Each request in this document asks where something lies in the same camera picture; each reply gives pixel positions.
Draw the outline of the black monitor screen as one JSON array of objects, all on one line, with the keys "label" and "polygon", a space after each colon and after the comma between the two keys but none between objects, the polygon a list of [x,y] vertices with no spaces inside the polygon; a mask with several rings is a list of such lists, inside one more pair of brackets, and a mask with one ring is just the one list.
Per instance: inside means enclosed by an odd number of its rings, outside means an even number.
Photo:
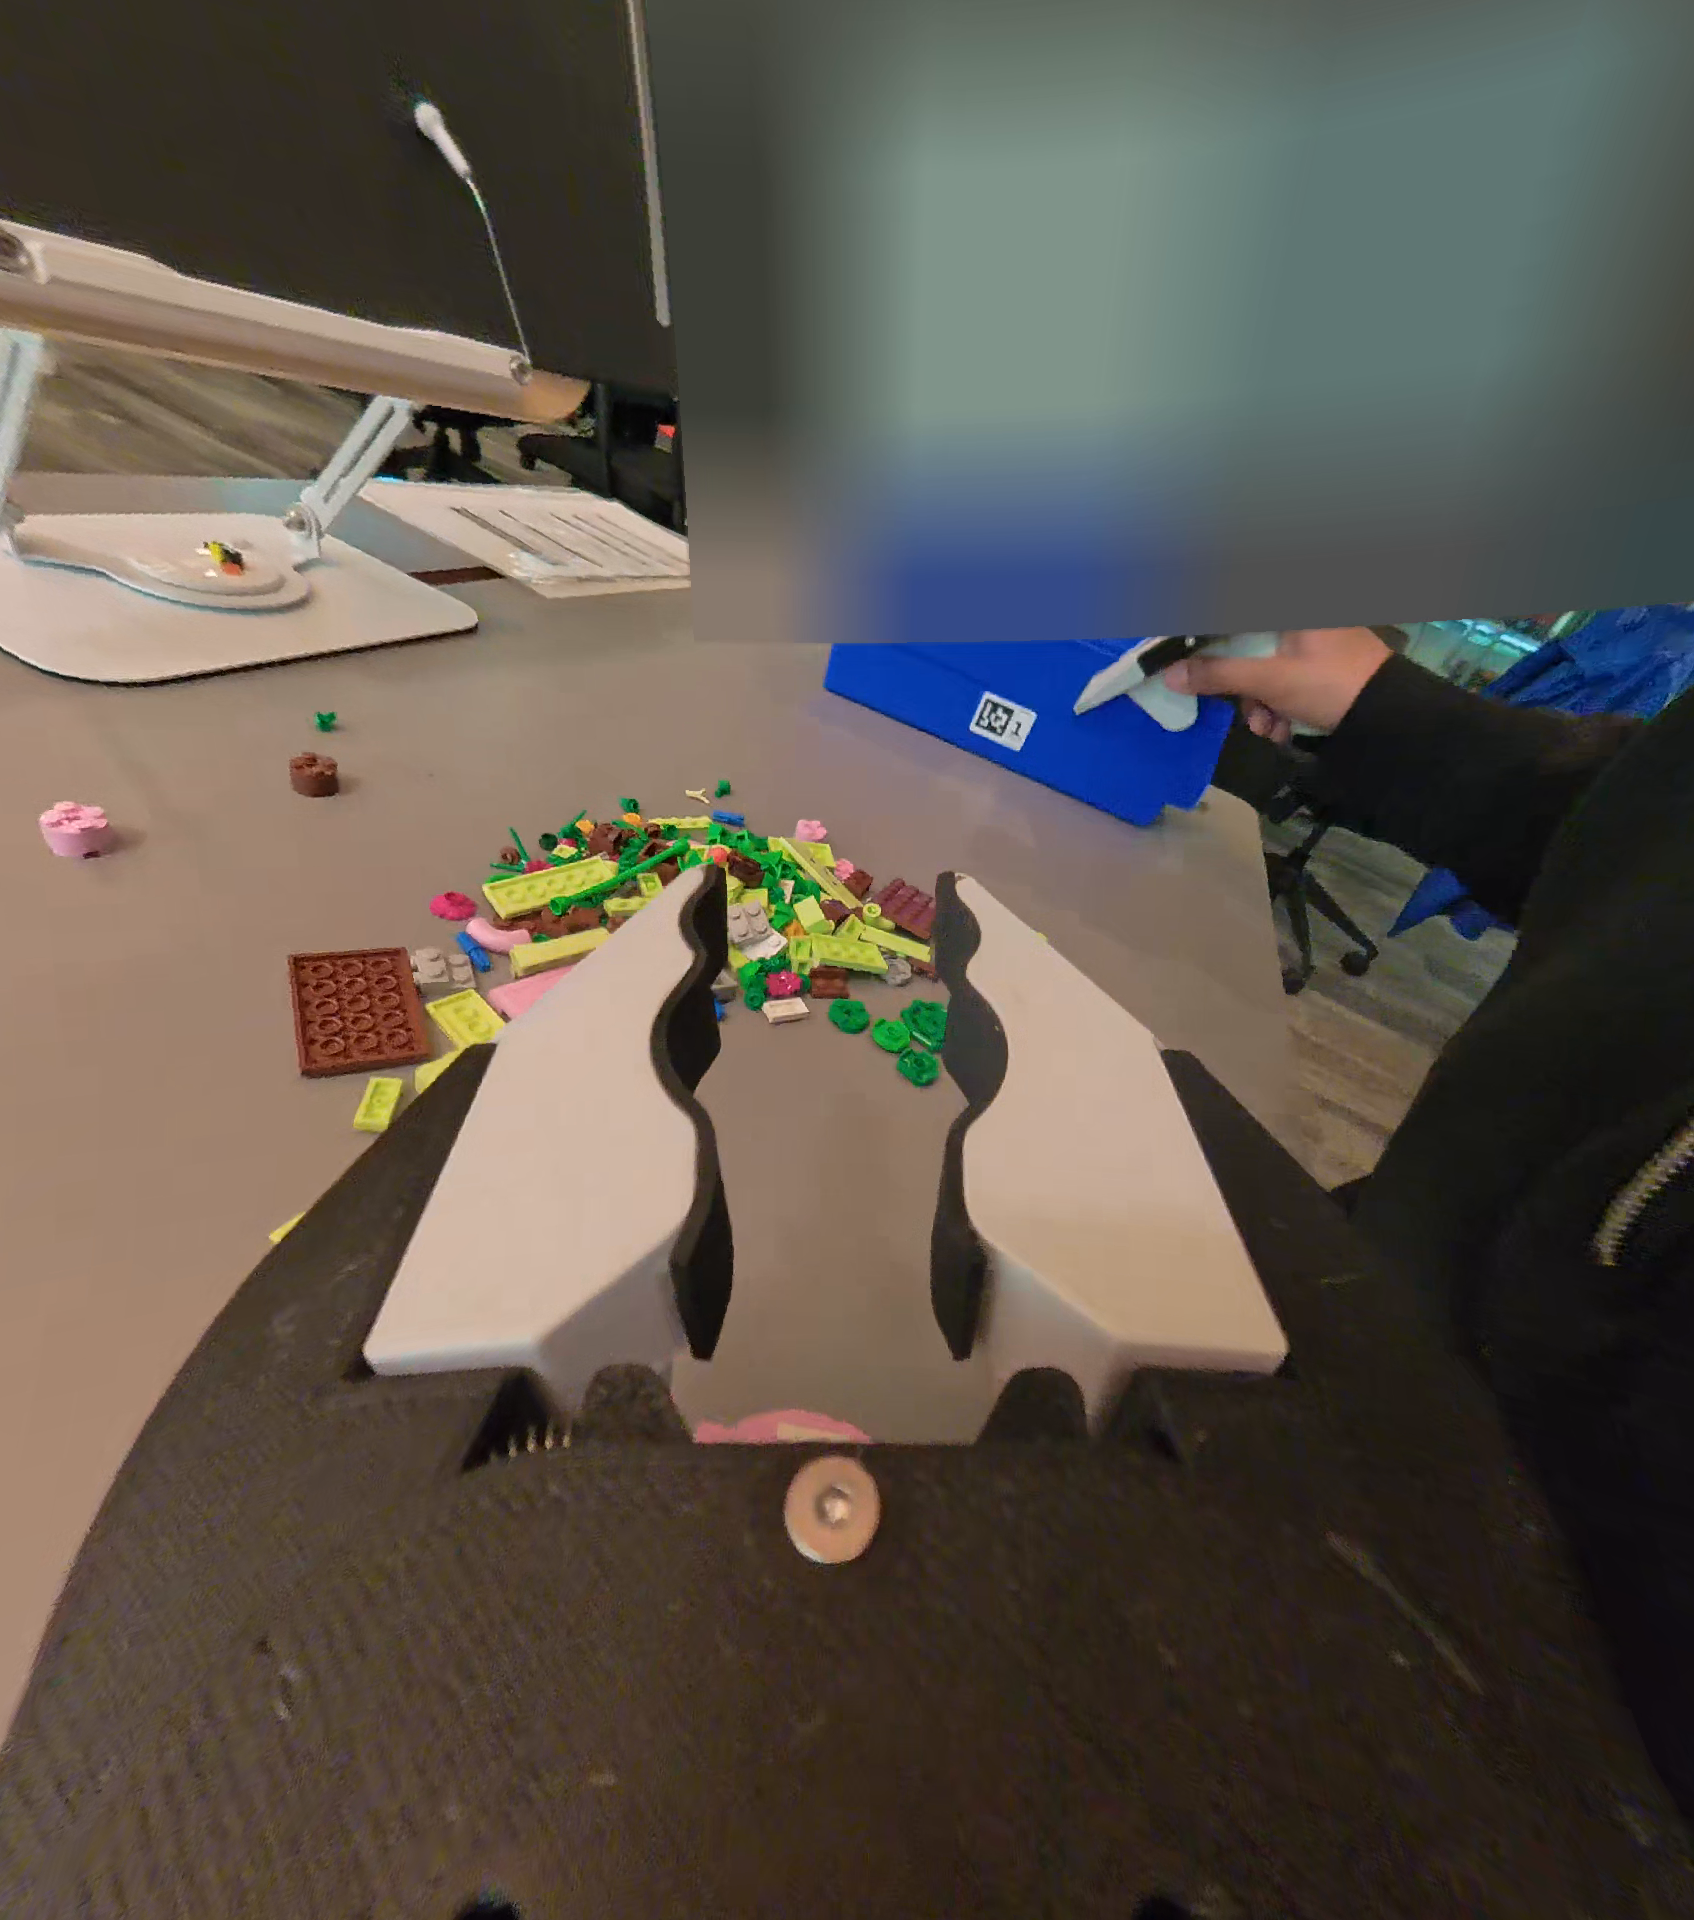
[{"label": "black monitor screen", "polygon": [[0,5],[0,215],[678,396],[626,5]]}]

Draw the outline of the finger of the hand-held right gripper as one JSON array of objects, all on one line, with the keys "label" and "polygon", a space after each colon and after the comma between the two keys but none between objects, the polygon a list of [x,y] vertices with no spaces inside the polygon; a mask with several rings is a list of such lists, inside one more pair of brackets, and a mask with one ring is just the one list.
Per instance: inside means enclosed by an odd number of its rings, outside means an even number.
[{"label": "finger of the hand-held right gripper", "polygon": [[1217,644],[1217,635],[1193,638],[1144,638],[1124,657],[1102,665],[1077,695],[1077,716],[1101,711],[1110,701],[1135,695],[1146,679],[1163,675],[1171,665]]}]

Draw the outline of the pile of toy bricks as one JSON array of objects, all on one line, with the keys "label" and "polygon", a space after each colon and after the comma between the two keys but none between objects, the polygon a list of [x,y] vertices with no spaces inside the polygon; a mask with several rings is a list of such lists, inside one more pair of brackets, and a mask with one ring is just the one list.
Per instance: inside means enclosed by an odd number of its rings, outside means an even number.
[{"label": "pile of toy bricks", "polygon": [[[455,943],[411,946],[417,996],[486,996],[519,973],[582,965],[678,876],[717,872],[728,940],[713,982],[717,1019],[750,1013],[792,1030],[820,1018],[882,1048],[908,1082],[930,1086],[951,1031],[942,996],[910,993],[940,982],[930,896],[908,879],[875,884],[833,853],[820,823],[762,833],[728,799],[728,784],[690,790],[690,813],[651,813],[619,799],[536,845],[507,833],[476,896],[441,890],[430,905]],[[413,1090],[460,1052],[438,1031],[430,1060],[413,1068]]]}]

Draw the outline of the white paper sheets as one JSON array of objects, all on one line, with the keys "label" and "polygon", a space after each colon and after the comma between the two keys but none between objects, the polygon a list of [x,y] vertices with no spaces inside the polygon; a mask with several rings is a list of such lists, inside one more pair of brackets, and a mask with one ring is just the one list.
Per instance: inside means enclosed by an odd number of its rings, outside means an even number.
[{"label": "white paper sheets", "polygon": [[587,489],[377,479],[372,506],[540,597],[690,585],[690,541]]}]

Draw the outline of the blue plastic bin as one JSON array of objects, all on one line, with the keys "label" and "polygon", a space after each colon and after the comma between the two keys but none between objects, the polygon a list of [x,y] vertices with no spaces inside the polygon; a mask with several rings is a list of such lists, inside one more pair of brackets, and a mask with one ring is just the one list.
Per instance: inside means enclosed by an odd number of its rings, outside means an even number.
[{"label": "blue plastic bin", "polygon": [[1128,649],[1128,638],[841,640],[829,649],[824,690],[1146,829],[1206,799],[1236,716],[1225,701],[1197,701],[1189,729],[1171,733],[1129,695],[1079,716],[1084,683]]}]

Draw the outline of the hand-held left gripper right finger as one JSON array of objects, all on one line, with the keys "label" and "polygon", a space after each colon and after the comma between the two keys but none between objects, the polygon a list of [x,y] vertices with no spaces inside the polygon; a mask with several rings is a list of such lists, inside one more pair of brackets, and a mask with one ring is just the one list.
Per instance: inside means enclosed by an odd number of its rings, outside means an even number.
[{"label": "hand-held left gripper right finger", "polygon": [[1270,1379],[1287,1330],[1157,1038],[964,872],[930,963],[964,1099],[930,1215],[945,1352],[992,1388],[1071,1379],[1093,1426],[1138,1371]]}]

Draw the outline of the pink toy brick box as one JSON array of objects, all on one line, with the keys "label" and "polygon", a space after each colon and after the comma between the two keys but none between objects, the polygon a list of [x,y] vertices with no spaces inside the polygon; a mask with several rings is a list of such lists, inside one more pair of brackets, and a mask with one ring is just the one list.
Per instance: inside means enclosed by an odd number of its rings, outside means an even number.
[{"label": "pink toy brick box", "polygon": [[811,1413],[811,1409],[766,1409],[750,1413],[743,1418],[719,1424],[719,1418],[700,1418],[691,1426],[691,1440],[700,1447],[781,1447],[781,1443],[844,1443],[844,1447],[865,1447],[871,1443],[869,1433],[858,1424]]}]

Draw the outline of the person's right hand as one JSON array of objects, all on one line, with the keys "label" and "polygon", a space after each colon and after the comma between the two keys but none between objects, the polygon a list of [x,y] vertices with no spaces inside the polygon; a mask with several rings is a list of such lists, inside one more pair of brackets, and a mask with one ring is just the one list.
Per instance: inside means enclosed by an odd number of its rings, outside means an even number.
[{"label": "person's right hand", "polygon": [[1397,657],[1376,631],[1287,631],[1270,649],[1206,644],[1163,671],[1171,692],[1236,703],[1270,742],[1338,733],[1363,690]]}]

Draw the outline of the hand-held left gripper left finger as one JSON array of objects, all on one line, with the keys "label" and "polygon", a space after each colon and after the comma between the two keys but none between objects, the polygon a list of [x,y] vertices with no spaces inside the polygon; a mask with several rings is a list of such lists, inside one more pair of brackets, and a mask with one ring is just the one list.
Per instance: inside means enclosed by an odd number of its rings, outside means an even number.
[{"label": "hand-held left gripper left finger", "polygon": [[737,1285],[717,1124],[728,890],[685,870],[507,1019],[364,1337],[377,1375],[519,1369],[575,1413],[609,1364],[717,1356]]}]

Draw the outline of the white laptop stand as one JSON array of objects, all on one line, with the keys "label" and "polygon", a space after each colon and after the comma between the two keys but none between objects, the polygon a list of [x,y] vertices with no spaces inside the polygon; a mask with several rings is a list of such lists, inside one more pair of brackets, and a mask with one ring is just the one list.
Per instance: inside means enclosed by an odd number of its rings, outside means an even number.
[{"label": "white laptop stand", "polygon": [[[18,512],[17,468],[51,347],[112,346],[368,396],[364,413],[278,516]],[[334,537],[417,406],[557,424],[587,385],[523,347],[377,325],[187,278],[158,260],[0,218],[0,649],[86,683],[164,683],[455,638],[476,613]],[[228,541],[244,579],[197,548]]]}]

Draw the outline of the large brown studded plate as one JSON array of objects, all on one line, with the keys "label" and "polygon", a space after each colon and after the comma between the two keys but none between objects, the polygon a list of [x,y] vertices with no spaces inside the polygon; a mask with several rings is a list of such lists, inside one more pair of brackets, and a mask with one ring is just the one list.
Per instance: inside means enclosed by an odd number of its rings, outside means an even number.
[{"label": "large brown studded plate", "polygon": [[408,946],[299,952],[284,958],[303,1079],[424,1068],[430,1023]]}]

